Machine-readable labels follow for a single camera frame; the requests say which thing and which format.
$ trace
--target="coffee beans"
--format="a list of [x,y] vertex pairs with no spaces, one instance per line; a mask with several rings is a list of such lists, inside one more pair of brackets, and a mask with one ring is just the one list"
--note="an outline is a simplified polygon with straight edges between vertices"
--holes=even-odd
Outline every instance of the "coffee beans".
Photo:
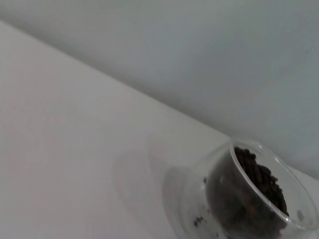
[[[236,147],[238,162],[250,181],[287,216],[287,205],[278,179],[269,168],[256,162],[248,149]],[[286,223],[268,207],[250,186],[229,153],[207,178],[206,196],[212,215],[229,238],[277,239]]]
[[235,148],[236,157],[253,184],[280,211],[289,216],[282,189],[276,183],[278,178],[271,175],[269,168],[256,163],[256,155],[248,149]]

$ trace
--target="white surface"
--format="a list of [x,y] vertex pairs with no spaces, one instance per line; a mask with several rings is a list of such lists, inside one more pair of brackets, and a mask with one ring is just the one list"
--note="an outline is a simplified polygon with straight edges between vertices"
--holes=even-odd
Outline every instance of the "white surface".
[[1,239],[183,238],[174,186],[227,138],[0,22]]
[[318,0],[0,0],[0,15],[319,179]]

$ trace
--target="clear glass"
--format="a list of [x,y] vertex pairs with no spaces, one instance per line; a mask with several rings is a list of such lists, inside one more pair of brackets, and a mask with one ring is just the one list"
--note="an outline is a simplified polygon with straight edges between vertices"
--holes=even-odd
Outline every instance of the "clear glass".
[[[278,178],[289,217],[273,205],[240,166],[234,148],[249,149]],[[254,219],[243,218],[249,210]],[[179,216],[192,239],[308,239],[319,216],[306,189],[275,154],[258,142],[233,138],[191,169]]]

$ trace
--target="glass rim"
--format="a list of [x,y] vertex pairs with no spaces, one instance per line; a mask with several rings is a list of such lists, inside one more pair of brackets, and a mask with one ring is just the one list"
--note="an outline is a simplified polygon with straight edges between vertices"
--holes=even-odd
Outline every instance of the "glass rim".
[[[311,207],[313,208],[313,210],[315,210],[316,212],[316,223],[314,226],[307,226],[307,225],[301,225],[299,223],[297,223],[295,220],[291,219],[289,216],[287,216],[286,214],[284,214],[280,209],[278,209],[256,186],[255,184],[250,180],[250,178],[248,177],[248,175],[246,174],[246,172],[244,171],[244,169],[241,167],[236,153],[235,153],[235,145],[234,142],[242,142],[244,144],[251,144],[253,146],[257,146],[259,147],[259,150],[263,153],[266,154],[270,154],[275,160],[276,162],[283,168],[285,169],[288,174],[295,180],[295,182],[297,184],[299,184],[304,192],[307,194],[307,197],[310,199],[310,202],[312,203]],[[271,209],[273,210],[283,221],[285,221],[287,224],[290,224],[292,226],[298,227],[299,229],[302,230],[316,230],[319,228],[319,214],[318,214],[318,210],[311,198],[311,196],[309,195],[308,191],[306,190],[306,188],[303,186],[303,184],[299,181],[299,179],[294,175],[294,173],[288,168],[288,166],[277,156],[275,155],[271,150],[269,150],[267,147],[265,147],[264,145],[262,145],[261,143],[254,141],[254,140],[250,140],[247,138],[241,138],[241,137],[232,137],[229,141],[229,150],[230,150],[230,154],[232,156],[232,159],[234,161],[234,163],[236,164],[237,169],[239,170],[239,172],[241,173],[241,175],[244,177],[244,179],[246,180],[246,182],[249,184],[249,186],[255,191],[255,193],[258,195],[258,197],[260,199],[263,200],[263,202]]]

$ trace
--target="white wall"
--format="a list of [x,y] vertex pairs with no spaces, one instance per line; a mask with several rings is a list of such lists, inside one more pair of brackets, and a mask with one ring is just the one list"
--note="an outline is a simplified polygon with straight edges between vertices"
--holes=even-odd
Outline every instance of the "white wall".
[[319,178],[318,0],[0,0],[0,14]]

